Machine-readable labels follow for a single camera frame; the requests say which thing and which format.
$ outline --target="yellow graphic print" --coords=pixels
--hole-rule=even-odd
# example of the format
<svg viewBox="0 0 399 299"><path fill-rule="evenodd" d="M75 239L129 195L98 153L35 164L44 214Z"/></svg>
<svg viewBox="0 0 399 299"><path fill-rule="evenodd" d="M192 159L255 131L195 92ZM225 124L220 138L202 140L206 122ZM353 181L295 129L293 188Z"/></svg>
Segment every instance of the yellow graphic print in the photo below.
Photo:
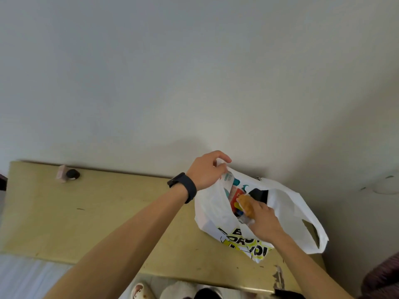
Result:
<svg viewBox="0 0 399 299"><path fill-rule="evenodd" d="M232 234L227 234L221 228L218 228L226 237L221 239L221 242L233 249L243 251L253 260L262 260L266 256L269 247L265 246L261 241L256 239L242 238L241 230L235 229Z"/></svg>

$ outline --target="black round object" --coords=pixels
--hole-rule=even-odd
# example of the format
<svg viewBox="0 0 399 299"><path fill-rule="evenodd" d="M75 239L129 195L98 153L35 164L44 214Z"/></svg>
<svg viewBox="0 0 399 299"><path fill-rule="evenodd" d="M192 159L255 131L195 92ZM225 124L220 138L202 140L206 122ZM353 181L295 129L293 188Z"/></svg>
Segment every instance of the black round object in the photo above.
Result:
<svg viewBox="0 0 399 299"><path fill-rule="evenodd" d="M69 179L78 179L80 176L80 173L75 169L71 169L71 170L67 171L66 175Z"/></svg>

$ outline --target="smartwatch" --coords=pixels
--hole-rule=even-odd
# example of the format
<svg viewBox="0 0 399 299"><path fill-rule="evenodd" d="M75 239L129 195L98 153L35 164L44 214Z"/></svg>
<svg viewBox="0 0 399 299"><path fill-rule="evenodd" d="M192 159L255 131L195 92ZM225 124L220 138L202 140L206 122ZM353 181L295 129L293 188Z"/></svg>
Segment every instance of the smartwatch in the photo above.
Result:
<svg viewBox="0 0 399 299"><path fill-rule="evenodd" d="M184 172L181 172L179 175L173 177L170 181L168 181L167 185L169 186L169 188L171 188L177 183L181 183L187 189L188 198L185 203L189 203L190 201L192 201L197 194L197 187L193 183L193 181Z"/></svg>

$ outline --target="table surface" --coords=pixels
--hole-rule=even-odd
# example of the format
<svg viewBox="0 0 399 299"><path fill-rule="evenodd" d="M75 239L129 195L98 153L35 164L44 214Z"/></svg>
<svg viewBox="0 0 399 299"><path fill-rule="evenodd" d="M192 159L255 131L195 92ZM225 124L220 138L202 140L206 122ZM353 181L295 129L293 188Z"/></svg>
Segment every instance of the table surface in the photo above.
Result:
<svg viewBox="0 0 399 299"><path fill-rule="evenodd" d="M87 169L79 169L79 179L62 184L55 180L57 169L11 163L0 226L3 252L77 263L96 243L168 189L165 178ZM301 293L276 250L257 264L202 232L194 216L193 203L182 207L141 273L272 293L279 268L284 289ZM324 268L321 255L312 257Z"/></svg>

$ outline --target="bag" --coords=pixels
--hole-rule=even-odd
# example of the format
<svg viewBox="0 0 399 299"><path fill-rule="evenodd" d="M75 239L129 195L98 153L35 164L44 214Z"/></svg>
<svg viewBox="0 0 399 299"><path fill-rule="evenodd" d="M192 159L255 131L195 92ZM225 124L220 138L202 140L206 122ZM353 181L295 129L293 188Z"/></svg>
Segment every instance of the bag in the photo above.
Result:
<svg viewBox="0 0 399 299"><path fill-rule="evenodd" d="M268 190L267 205L274 209L284 231L305 253L324 252L328 241L327 234L299 193L277 181L266 178L254 179L231 168L227 169L240 181L240 185L247 185L246 192L253 189ZM209 188L198 191L194 200L197 225L213 238L227 246L243 251L252 260L259 263L266 256L268 250L273 248L273 245L259 240L247 225L237 219L226 197L224 184L219 179ZM320 241L319 248L302 220L315 226Z"/></svg>

